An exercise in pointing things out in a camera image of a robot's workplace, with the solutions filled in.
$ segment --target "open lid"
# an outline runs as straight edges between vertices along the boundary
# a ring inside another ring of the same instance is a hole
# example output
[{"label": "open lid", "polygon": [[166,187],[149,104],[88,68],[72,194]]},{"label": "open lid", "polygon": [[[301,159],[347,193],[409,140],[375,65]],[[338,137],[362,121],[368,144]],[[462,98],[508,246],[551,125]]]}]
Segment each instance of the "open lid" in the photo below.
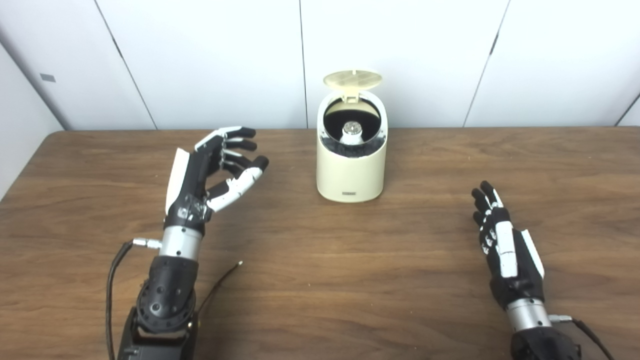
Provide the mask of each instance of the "open lid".
[{"label": "open lid", "polygon": [[360,90],[368,90],[380,84],[382,76],[373,71],[345,70],[324,77],[324,83],[332,89],[342,90],[344,102],[358,102]]}]

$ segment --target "cable connector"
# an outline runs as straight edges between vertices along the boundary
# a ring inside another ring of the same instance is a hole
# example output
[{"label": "cable connector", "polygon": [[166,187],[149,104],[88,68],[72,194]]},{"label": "cable connector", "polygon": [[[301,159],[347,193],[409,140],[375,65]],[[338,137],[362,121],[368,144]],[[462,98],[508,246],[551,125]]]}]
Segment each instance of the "cable connector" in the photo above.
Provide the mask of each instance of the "cable connector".
[{"label": "cable connector", "polygon": [[133,245],[148,247],[150,249],[160,249],[162,248],[162,242],[156,239],[147,239],[147,238],[134,238]]},{"label": "cable connector", "polygon": [[569,315],[549,315],[549,321],[552,323],[560,323],[560,322],[572,322],[573,318]]}]

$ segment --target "robotic hand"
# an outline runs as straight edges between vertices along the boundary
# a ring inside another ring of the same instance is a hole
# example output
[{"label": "robotic hand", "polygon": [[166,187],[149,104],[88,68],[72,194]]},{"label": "robotic hand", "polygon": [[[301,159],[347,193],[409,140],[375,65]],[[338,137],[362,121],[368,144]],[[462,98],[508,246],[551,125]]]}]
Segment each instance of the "robotic hand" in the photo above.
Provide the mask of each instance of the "robotic hand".
[{"label": "robotic hand", "polygon": [[480,189],[472,191],[478,209],[474,220],[480,227],[480,246],[491,270],[491,292],[513,328],[511,357],[579,360],[580,347],[551,326],[542,288],[545,269],[531,235],[513,228],[509,212],[491,184],[483,181]]},{"label": "robotic hand", "polygon": [[[192,152],[177,150],[167,189],[162,242],[139,238],[132,242],[159,249],[159,254],[129,313],[118,360],[193,358],[198,331],[193,287],[205,223],[240,198],[269,164],[264,156],[250,161],[230,150],[255,150],[257,145],[244,139],[254,136],[253,129],[225,127],[198,142]],[[207,177],[221,169],[233,177],[206,190]]]}]

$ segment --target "wire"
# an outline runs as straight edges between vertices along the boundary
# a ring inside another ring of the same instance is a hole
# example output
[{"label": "wire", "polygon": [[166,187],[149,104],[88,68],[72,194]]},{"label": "wire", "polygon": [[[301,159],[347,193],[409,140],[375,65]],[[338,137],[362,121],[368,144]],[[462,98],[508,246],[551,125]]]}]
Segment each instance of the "wire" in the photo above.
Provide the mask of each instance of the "wire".
[{"label": "wire", "polygon": [[207,294],[207,297],[204,298],[204,300],[202,301],[202,304],[200,304],[200,307],[198,308],[198,314],[202,311],[202,309],[204,308],[205,304],[207,303],[207,301],[209,299],[211,299],[213,297],[213,295],[215,295],[215,293],[218,292],[218,289],[220,289],[220,286],[222,286],[222,282],[229,276],[231,275],[231,273],[237,269],[240,265],[242,265],[242,261],[239,261],[234,267],[232,267],[231,269],[229,269],[227,272],[225,272],[225,275],[222,275],[222,277],[216,281],[216,283],[213,285],[213,287],[211,288],[211,290],[209,290],[209,293]]},{"label": "wire", "polygon": [[604,346],[602,341],[600,341],[598,336],[596,336],[596,334],[593,331],[591,331],[591,329],[589,329],[589,327],[584,322],[582,322],[582,320],[572,319],[572,321],[575,324],[575,326],[578,327],[578,329],[582,330],[582,332],[584,332],[586,336],[589,336],[589,339],[593,340],[593,342],[596,343],[596,345],[598,345],[598,347],[600,348],[600,350],[602,350],[602,352],[607,357],[607,359],[615,360],[613,358],[613,355],[611,355],[611,353],[607,350],[607,348]]},{"label": "wire", "polygon": [[120,251],[116,254],[115,258],[113,258],[113,262],[111,263],[111,269],[109,269],[109,276],[107,277],[107,306],[106,306],[106,336],[107,336],[107,352],[109,353],[109,360],[115,360],[116,355],[113,351],[113,335],[111,333],[111,303],[113,302],[113,276],[116,273],[116,268],[124,258],[124,256],[131,250],[133,247],[133,241],[127,241],[122,244]]}]

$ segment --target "white wall panel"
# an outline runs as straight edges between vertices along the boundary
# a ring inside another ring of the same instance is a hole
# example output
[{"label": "white wall panel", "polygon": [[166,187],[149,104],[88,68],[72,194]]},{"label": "white wall panel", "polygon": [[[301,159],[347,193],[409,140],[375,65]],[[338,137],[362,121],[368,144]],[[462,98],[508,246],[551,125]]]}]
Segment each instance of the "white wall panel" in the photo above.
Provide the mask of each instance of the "white wall panel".
[{"label": "white wall panel", "polygon": [[0,199],[60,123],[0,45]]},{"label": "white wall panel", "polygon": [[306,127],[298,0],[99,0],[160,129]]},{"label": "white wall panel", "polygon": [[0,41],[69,128],[154,128],[93,1],[2,0]]},{"label": "white wall panel", "polygon": [[625,114],[625,117],[622,118],[619,126],[640,126],[640,100],[636,101],[636,103],[629,109],[629,111]]},{"label": "white wall panel", "polygon": [[310,127],[325,75],[379,72],[391,127],[462,126],[506,0],[302,0]]},{"label": "white wall panel", "polygon": [[466,126],[613,125],[640,93],[639,1],[512,1]]}]

